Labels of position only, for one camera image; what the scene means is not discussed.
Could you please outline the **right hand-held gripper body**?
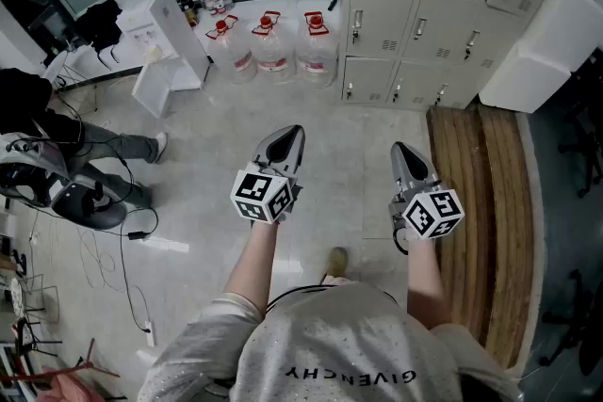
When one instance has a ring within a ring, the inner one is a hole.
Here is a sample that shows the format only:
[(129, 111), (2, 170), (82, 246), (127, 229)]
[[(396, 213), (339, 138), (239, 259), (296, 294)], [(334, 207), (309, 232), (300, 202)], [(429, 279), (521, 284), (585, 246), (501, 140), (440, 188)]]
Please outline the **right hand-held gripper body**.
[(389, 203), (388, 210), (394, 233), (406, 229), (423, 240), (450, 234), (464, 219), (457, 192), (444, 184), (400, 191)]

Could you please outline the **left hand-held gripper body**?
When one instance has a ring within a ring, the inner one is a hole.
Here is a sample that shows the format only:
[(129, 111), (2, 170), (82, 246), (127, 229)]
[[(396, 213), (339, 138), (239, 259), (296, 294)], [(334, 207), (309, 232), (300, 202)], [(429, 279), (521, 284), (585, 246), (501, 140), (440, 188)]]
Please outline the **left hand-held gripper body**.
[(295, 174), (250, 162), (237, 172), (230, 200), (240, 217), (274, 224), (292, 211), (302, 189), (297, 181)]

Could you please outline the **locker door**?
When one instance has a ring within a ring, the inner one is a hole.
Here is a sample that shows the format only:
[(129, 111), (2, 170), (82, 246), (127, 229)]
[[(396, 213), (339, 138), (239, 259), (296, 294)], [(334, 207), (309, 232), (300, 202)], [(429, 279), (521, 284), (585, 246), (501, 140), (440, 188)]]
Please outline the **locker door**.
[(414, 0), (350, 0), (347, 51), (357, 56), (394, 56)]

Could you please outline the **person's right forearm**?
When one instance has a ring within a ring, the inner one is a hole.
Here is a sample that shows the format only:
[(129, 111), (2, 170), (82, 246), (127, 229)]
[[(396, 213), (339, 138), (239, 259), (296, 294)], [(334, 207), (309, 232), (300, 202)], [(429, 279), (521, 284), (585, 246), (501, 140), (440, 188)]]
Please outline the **person's right forearm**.
[(427, 330), (451, 322), (448, 297), (431, 240), (411, 241), (408, 247), (407, 311)]

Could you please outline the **wooden slatted bench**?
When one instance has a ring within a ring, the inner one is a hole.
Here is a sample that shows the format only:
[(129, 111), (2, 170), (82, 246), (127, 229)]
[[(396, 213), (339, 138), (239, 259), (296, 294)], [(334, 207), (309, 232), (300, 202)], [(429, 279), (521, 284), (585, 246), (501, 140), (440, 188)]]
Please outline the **wooden slatted bench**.
[(530, 311), (534, 232), (516, 116), (483, 105), (427, 113), (432, 161), (465, 217), (437, 245), (453, 322), (505, 369), (519, 358)]

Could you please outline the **person's tan shoe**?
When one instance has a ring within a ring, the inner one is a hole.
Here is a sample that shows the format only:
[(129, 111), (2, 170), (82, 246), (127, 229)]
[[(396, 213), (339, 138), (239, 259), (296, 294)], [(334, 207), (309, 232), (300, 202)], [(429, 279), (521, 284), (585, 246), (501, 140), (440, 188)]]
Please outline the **person's tan shoe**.
[(331, 249), (327, 257), (325, 277), (327, 278), (345, 278), (348, 268), (348, 252), (346, 249), (336, 247)]

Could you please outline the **clear water jug middle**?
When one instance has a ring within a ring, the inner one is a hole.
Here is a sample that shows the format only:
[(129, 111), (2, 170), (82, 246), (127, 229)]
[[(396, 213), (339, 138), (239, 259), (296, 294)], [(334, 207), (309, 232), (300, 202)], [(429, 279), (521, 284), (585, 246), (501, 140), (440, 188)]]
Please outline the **clear water jug middle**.
[(279, 23), (281, 13), (266, 10), (251, 31), (251, 51), (258, 73), (273, 85), (289, 82), (295, 73), (294, 46)]

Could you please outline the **clear water jug left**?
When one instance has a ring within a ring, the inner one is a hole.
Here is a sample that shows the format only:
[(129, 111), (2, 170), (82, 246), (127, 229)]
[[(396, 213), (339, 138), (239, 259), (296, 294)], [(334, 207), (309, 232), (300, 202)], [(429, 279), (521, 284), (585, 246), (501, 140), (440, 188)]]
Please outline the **clear water jug left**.
[(208, 39), (208, 55), (220, 76), (232, 84), (250, 82), (257, 74), (253, 52), (238, 22), (237, 16), (229, 14), (204, 34)]

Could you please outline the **white plastic box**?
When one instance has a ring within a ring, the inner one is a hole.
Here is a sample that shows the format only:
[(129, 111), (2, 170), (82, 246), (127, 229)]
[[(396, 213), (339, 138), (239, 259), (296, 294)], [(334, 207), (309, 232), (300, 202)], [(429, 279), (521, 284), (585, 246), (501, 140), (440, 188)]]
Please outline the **white plastic box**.
[(203, 79), (183, 57), (147, 63), (140, 71), (132, 96), (155, 118), (162, 118), (173, 92), (202, 87)]

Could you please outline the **white water dispenser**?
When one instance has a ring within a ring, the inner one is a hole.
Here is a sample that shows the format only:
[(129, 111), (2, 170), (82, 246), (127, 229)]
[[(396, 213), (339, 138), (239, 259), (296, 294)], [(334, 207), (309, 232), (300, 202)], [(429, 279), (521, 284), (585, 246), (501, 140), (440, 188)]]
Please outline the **white water dispenser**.
[(173, 90), (193, 90), (203, 85), (210, 62), (177, 0), (143, 0), (125, 9), (116, 24), (143, 53), (146, 63), (173, 67)]

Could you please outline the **cluster of small bottles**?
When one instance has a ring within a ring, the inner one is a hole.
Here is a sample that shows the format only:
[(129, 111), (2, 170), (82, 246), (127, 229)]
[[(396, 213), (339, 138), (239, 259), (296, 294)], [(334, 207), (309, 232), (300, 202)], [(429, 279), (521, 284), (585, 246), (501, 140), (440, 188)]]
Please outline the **cluster of small bottles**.
[(211, 16), (223, 14), (234, 6), (234, 0), (177, 0), (181, 10), (185, 13), (187, 22), (191, 27), (199, 23), (198, 12), (207, 11)]

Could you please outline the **grey and black device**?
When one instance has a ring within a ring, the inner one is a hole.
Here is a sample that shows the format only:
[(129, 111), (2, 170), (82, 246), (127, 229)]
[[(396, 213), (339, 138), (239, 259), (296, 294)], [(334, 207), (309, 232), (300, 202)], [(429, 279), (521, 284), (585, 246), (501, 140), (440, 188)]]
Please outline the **grey and black device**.
[(96, 177), (68, 172), (56, 143), (22, 133), (0, 135), (0, 194), (93, 230), (126, 217), (124, 201)]

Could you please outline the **black garment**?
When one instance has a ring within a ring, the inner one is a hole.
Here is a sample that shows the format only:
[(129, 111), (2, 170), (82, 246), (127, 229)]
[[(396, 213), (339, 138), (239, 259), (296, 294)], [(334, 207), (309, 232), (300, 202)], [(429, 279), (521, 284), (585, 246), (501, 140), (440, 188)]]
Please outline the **black garment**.
[(114, 47), (119, 43), (122, 31), (116, 24), (118, 16), (122, 13), (115, 0), (105, 0), (100, 4), (89, 7), (76, 21), (75, 25), (81, 37), (95, 51), (98, 60), (111, 71), (111, 68), (101, 58), (101, 52), (109, 47), (110, 56)]

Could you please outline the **red metal stand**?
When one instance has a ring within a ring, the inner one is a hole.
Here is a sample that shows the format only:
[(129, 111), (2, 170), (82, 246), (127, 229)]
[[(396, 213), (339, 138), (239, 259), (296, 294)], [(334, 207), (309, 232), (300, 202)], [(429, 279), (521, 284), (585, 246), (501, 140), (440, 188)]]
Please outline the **red metal stand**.
[(0, 365), (5, 368), (5, 372), (0, 374), (0, 389), (5, 389), (6, 386), (16, 386), (23, 396), (27, 394), (34, 395), (37, 393), (36, 387), (38, 385), (41, 387), (50, 386), (53, 378), (78, 374), (83, 371), (92, 371), (108, 377), (119, 378), (119, 374), (94, 364), (91, 359), (94, 347), (95, 339), (91, 338), (86, 357), (80, 358), (76, 365), (34, 374), (26, 371), (28, 367), (27, 352), (19, 352), (18, 348), (20, 346), (14, 343), (0, 342)]

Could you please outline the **pink cloth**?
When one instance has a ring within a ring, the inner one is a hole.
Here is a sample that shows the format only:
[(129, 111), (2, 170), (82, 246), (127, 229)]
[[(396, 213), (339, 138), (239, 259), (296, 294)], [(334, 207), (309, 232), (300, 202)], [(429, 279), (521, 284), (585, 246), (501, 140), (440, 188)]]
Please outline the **pink cloth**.
[(52, 376), (50, 388), (38, 390), (36, 402), (106, 402), (94, 389), (73, 374)]

